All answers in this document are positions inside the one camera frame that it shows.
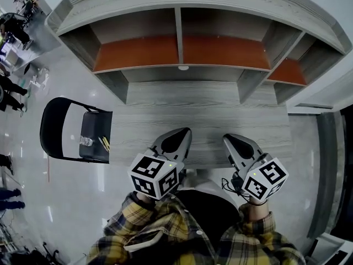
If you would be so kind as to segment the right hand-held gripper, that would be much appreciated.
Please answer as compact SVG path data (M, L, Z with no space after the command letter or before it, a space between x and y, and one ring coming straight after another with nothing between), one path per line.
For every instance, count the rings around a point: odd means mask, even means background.
M263 153L257 143L238 134L225 134L223 144L229 162L236 172L232 177L234 190L263 203L278 192L288 172L278 158ZM242 165L243 159L251 160Z

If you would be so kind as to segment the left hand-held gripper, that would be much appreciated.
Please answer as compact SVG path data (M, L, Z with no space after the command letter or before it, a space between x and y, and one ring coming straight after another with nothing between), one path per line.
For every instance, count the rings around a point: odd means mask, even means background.
M128 175L138 193L161 200L179 183L192 142L190 128L179 128L159 136L152 146L135 157Z

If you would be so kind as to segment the person's right forearm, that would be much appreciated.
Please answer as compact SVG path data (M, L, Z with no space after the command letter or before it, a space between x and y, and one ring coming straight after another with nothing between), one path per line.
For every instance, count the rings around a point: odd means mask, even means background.
M276 231L268 203L243 204L239 216L220 239L216 265L306 265L301 252Z

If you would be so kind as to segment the person's legs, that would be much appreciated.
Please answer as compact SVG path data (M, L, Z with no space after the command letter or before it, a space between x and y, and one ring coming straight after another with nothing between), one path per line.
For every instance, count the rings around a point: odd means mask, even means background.
M203 170L198 173L198 170L196 169L186 169L182 171L183 178L177 190L196 190L210 195L215 195L228 201L238 210L235 200L232 199L232 197L227 194L220 185L209 179L205 174L202 174L202 172Z

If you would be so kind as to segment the person's torso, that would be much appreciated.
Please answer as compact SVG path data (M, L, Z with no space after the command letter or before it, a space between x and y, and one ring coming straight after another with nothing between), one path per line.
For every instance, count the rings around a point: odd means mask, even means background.
M200 225L214 250L218 249L222 235L240 222L236 206L224 198L197 190L180 190L175 196Z

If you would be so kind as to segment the grey framed glass door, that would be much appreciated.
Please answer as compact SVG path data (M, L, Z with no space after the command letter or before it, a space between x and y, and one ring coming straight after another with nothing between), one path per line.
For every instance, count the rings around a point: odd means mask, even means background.
M307 265L353 265L353 111L317 116L320 169Z

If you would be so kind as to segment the white panelled door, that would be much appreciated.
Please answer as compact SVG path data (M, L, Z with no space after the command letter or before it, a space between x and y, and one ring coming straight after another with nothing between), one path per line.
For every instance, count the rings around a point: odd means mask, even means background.
M338 75L325 73L303 91L286 101L289 114L338 112L353 105L353 68Z

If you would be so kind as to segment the white-edged smartphone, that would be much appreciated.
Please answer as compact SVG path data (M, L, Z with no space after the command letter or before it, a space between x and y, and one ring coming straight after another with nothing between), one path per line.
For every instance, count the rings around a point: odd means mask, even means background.
M141 235L132 238L126 245L124 245L124 249L130 253L139 251L156 245L163 238L163 236L163 230L142 233Z

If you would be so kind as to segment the black folding chair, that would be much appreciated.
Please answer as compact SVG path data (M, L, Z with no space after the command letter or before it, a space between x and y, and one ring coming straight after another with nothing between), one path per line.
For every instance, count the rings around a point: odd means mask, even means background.
M84 107L80 136L93 140L92 146L79 145L79 157L63 154L62 133L67 112L72 104ZM41 119L40 143L42 149L52 158L85 163L109 163L109 153L103 148L98 137L110 141L113 113L97 107L77 102L65 97L56 97L48 102Z

